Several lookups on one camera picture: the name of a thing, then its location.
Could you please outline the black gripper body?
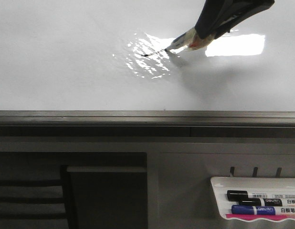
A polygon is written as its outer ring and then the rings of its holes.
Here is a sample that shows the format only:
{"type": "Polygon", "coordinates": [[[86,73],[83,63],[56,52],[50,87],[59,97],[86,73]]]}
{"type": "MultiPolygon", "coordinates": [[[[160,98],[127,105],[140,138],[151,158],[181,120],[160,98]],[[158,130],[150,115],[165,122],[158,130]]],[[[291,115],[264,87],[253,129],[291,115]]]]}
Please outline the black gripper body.
{"type": "Polygon", "coordinates": [[[273,4],[274,0],[230,0],[212,28],[214,39],[230,32],[233,27],[247,18],[269,9],[273,4]]]}

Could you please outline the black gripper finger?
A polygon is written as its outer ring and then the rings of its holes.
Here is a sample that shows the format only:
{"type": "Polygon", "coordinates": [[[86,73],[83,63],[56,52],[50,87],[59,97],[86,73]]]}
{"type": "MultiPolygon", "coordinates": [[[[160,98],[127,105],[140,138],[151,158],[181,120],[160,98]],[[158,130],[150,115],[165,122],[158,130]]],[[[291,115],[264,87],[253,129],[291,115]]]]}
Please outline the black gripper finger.
{"type": "Polygon", "coordinates": [[[217,21],[232,5],[232,0],[207,0],[195,25],[201,39],[208,37],[215,29],[217,21]]]}

